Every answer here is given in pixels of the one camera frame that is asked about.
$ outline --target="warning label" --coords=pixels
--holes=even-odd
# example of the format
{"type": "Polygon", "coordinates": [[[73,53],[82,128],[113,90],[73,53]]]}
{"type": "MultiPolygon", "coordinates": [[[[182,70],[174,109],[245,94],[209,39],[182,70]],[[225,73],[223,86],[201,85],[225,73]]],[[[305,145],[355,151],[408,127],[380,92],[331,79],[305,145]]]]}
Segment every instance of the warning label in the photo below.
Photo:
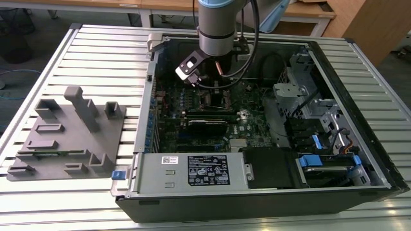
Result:
{"type": "Polygon", "coordinates": [[[188,156],[188,184],[190,186],[228,185],[229,172],[227,156],[188,156]]]}

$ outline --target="black cable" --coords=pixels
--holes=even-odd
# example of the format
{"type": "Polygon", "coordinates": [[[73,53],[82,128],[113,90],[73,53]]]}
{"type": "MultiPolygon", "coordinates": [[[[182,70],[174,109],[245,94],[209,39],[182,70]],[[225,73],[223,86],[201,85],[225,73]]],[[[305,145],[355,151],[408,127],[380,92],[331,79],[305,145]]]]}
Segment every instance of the black cable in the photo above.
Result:
{"type": "Polygon", "coordinates": [[[336,139],[337,139],[337,137],[339,137],[339,133],[340,133],[341,131],[344,131],[344,130],[347,130],[347,129],[345,129],[345,128],[340,128],[340,129],[336,130],[336,133],[335,133],[335,135],[333,135],[333,137],[332,137],[332,140],[331,140],[329,155],[332,155],[333,145],[335,145],[335,141],[336,141],[336,139]]]}
{"type": "Polygon", "coordinates": [[[283,137],[287,137],[287,138],[291,138],[289,136],[287,136],[287,135],[281,135],[280,133],[277,133],[276,131],[273,131],[273,133],[276,134],[276,135],[279,135],[279,136],[283,136],[283,137]]]}
{"type": "Polygon", "coordinates": [[[345,139],[349,141],[349,143],[345,145],[345,147],[343,148],[343,151],[340,154],[345,154],[345,151],[352,147],[353,145],[353,141],[352,139],[348,137],[348,135],[345,135],[345,139]]]}
{"type": "Polygon", "coordinates": [[[192,20],[193,20],[194,30],[197,30],[197,22],[194,21],[194,0],[192,0],[192,20]]]}
{"type": "Polygon", "coordinates": [[[184,19],[185,19],[185,16],[182,17],[182,19],[181,19],[181,21],[180,21],[180,23],[177,25],[180,25],[182,23],[184,19]]]}
{"type": "Polygon", "coordinates": [[[241,72],[241,74],[240,74],[239,78],[236,79],[236,81],[233,81],[231,84],[228,84],[225,86],[209,87],[209,86],[198,84],[198,87],[201,87],[204,89],[210,89],[210,90],[225,89],[225,88],[229,88],[233,85],[236,85],[240,82],[240,80],[243,79],[244,74],[245,74],[245,72],[248,70],[248,67],[251,65],[251,62],[255,59],[256,50],[257,50],[257,38],[259,38],[259,12],[257,12],[257,2],[256,1],[257,0],[251,0],[251,6],[252,6],[252,12],[253,12],[253,18],[255,18],[255,41],[253,41],[252,53],[251,53],[251,55],[249,55],[249,57],[247,59],[247,62],[244,64],[244,66],[235,73],[232,73],[229,75],[221,75],[221,77],[232,77],[232,76],[235,76],[240,72],[241,72]]]}
{"type": "Polygon", "coordinates": [[[269,53],[267,53],[267,54],[260,58],[259,63],[257,63],[257,65],[256,65],[256,66],[257,66],[257,67],[256,67],[256,69],[257,69],[257,77],[259,77],[259,80],[260,80],[260,81],[264,79],[264,74],[263,74],[263,73],[264,73],[264,65],[265,65],[265,62],[267,62],[267,60],[268,60],[268,58],[269,58],[271,56],[277,57],[277,58],[283,61],[283,66],[284,66],[284,69],[287,70],[287,62],[285,62],[283,56],[281,56],[277,52],[271,51],[269,53]]]}
{"type": "Polygon", "coordinates": [[[315,92],[307,97],[304,102],[296,107],[295,111],[291,113],[291,117],[293,117],[295,113],[307,105],[307,103],[309,103],[309,101],[313,99],[313,97],[316,96],[319,92],[320,90],[316,89],[315,92]]]}
{"type": "Polygon", "coordinates": [[[244,8],[241,9],[241,37],[244,36],[244,8]]]}
{"type": "Polygon", "coordinates": [[[249,65],[251,65],[251,62],[253,61],[253,57],[255,57],[255,51],[256,51],[256,47],[257,47],[257,37],[259,37],[259,10],[257,10],[257,0],[251,0],[251,7],[252,7],[252,14],[253,14],[253,18],[255,18],[255,42],[253,42],[253,50],[252,50],[252,53],[251,53],[251,56],[249,58],[247,59],[244,65],[241,66],[241,68],[235,72],[235,73],[231,73],[229,75],[221,75],[221,77],[224,78],[231,78],[233,77],[235,75],[237,75],[243,70],[245,70],[249,65]]]}
{"type": "Polygon", "coordinates": [[[164,16],[164,18],[168,18],[168,19],[172,19],[173,17],[174,17],[174,15],[173,15],[173,16],[169,16],[169,17],[164,16]]]}
{"type": "Polygon", "coordinates": [[[130,16],[132,16],[132,14],[130,14],[130,13],[128,13],[126,15],[128,15],[128,22],[129,22],[129,25],[130,25],[130,26],[134,26],[134,25],[136,25],[136,23],[137,23],[137,21],[138,21],[138,19],[141,18],[141,16],[140,16],[140,15],[137,15],[137,17],[136,17],[137,19],[134,20],[134,22],[132,22],[132,21],[130,21],[130,20],[132,20],[132,17],[130,17],[130,16]]]}

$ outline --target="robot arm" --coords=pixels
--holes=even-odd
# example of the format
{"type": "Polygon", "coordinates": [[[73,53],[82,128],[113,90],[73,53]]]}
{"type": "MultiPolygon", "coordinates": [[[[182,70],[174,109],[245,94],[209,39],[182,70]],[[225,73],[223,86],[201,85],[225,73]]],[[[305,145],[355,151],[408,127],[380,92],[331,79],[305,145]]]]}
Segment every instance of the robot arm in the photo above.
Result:
{"type": "MultiPolygon", "coordinates": [[[[261,5],[264,7],[267,7],[267,0],[259,0],[259,2],[263,3],[261,5]]],[[[273,11],[268,13],[265,19],[263,20],[263,25],[267,25],[268,22],[268,25],[273,25],[273,27],[276,26],[279,19],[285,11],[288,2],[289,0],[280,0],[277,2],[280,4],[277,4],[273,8],[273,11]]],[[[257,0],[198,0],[198,3],[197,32],[200,38],[200,49],[196,50],[180,63],[178,67],[176,68],[176,73],[180,79],[193,86],[197,85],[205,89],[225,89],[240,81],[255,57],[260,29],[257,0]],[[240,37],[237,41],[235,41],[236,17],[239,11],[245,6],[251,7],[252,9],[255,27],[255,42],[251,54],[248,50],[247,39],[240,37]],[[249,54],[245,64],[232,74],[224,75],[218,63],[223,61],[231,62],[231,56],[239,54],[249,54]],[[235,75],[240,74],[237,80],[225,86],[209,87],[202,85],[200,83],[201,76],[197,71],[197,67],[204,62],[216,63],[220,77],[233,77],[235,75]]]]}

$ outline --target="silver metal bracket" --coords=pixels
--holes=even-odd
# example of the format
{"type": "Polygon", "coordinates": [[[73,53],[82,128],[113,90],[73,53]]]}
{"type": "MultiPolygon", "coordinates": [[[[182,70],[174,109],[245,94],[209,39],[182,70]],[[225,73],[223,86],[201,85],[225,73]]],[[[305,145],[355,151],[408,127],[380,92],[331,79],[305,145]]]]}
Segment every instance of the silver metal bracket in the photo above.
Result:
{"type": "Polygon", "coordinates": [[[248,44],[248,50],[249,50],[249,53],[248,54],[237,54],[237,61],[247,61],[247,59],[249,58],[251,56],[251,53],[252,53],[252,50],[253,50],[253,45],[252,44],[248,44]]]}
{"type": "Polygon", "coordinates": [[[281,97],[299,97],[301,91],[299,86],[291,83],[276,83],[273,85],[275,94],[281,97]]]}
{"type": "Polygon", "coordinates": [[[244,171],[245,171],[245,178],[248,181],[255,179],[255,175],[252,173],[252,166],[251,164],[244,164],[244,171]]]}
{"type": "Polygon", "coordinates": [[[156,46],[164,42],[162,33],[150,33],[146,39],[146,49],[149,52],[156,51],[156,46]]]}

